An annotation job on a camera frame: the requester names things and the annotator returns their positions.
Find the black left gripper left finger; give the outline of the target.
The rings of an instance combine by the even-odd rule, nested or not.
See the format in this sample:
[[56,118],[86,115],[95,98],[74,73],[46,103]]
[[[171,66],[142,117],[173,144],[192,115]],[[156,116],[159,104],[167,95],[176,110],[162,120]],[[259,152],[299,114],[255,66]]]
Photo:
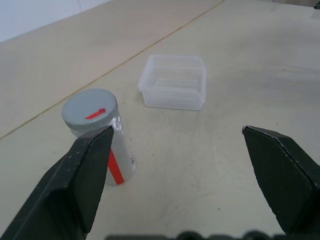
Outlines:
[[1,239],[84,240],[104,189],[112,126],[89,131],[41,178]]

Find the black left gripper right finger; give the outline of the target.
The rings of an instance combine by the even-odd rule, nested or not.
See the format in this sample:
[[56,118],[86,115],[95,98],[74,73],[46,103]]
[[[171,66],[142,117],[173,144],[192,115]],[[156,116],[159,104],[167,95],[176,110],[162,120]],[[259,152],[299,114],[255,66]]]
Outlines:
[[286,234],[320,232],[320,166],[290,137],[242,128],[257,183]]

